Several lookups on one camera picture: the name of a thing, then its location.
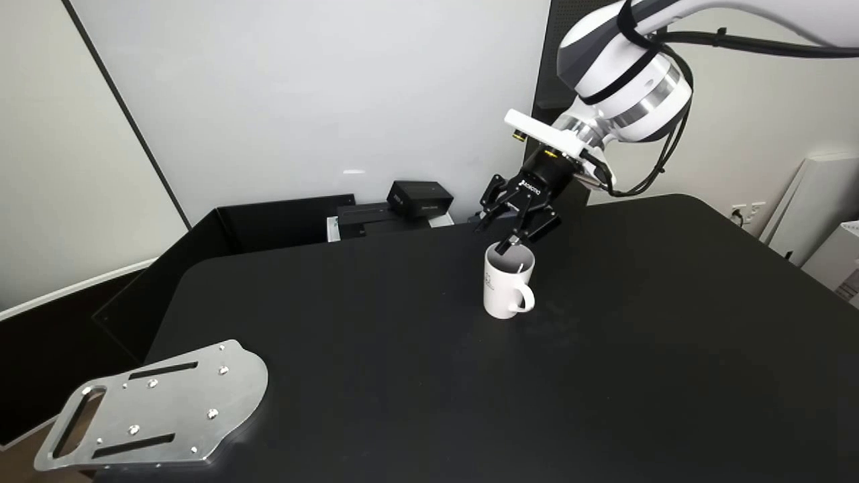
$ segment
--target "metal plate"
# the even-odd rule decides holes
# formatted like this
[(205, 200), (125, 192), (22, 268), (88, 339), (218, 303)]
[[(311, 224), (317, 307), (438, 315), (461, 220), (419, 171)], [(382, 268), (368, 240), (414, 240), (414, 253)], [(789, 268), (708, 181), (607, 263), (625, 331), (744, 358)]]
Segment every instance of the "metal plate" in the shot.
[[(74, 390), (36, 456), (36, 471), (207, 463), (260, 406), (266, 363), (223, 340)], [(104, 393), (77, 449), (54, 456), (87, 397)]]

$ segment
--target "hole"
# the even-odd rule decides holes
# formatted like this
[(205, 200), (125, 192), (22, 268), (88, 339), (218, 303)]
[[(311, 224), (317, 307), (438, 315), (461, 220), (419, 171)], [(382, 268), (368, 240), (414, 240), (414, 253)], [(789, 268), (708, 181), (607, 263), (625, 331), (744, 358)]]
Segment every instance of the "hole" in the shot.
[(77, 445), (80, 445), (83, 434), (88, 433), (88, 424), (91, 424), (93, 414), (100, 412), (104, 395), (107, 395), (104, 386), (97, 386), (80, 401), (73, 422), (65, 426), (65, 433), (54, 449), (54, 459), (61, 459), (61, 456), (77, 452)]
[(107, 445), (107, 449), (93, 452), (91, 459), (104, 459), (104, 456), (113, 456), (113, 453), (128, 453), (128, 452), (140, 452), (140, 449), (151, 449), (151, 445), (167, 445), (174, 438), (176, 434), (159, 434), (159, 438), (148, 438), (148, 441)]
[(164, 365), (164, 369), (132, 373), (128, 381), (134, 381), (134, 378), (148, 378), (148, 375), (162, 375), (162, 373), (182, 373), (182, 371), (193, 371), (193, 369), (195, 369), (195, 363)]

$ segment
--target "black box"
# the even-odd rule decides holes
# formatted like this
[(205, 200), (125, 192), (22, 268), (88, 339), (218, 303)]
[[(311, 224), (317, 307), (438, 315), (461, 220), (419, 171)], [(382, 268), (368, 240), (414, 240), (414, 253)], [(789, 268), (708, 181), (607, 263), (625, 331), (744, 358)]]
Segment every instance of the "black box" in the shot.
[(397, 181), (386, 204), (399, 218), (427, 220), (445, 214), (453, 204), (453, 197), (438, 183), (415, 183), (415, 181)]

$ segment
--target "black table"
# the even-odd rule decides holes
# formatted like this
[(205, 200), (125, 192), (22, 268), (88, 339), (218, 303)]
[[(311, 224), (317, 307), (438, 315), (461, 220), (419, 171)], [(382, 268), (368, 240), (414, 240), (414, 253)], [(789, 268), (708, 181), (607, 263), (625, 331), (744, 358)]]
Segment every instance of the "black table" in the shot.
[(536, 308), (481, 308), (474, 229), (237, 256), (148, 361), (240, 339), (270, 369), (211, 467), (100, 480), (853, 483), (859, 316), (696, 200), (587, 209)]

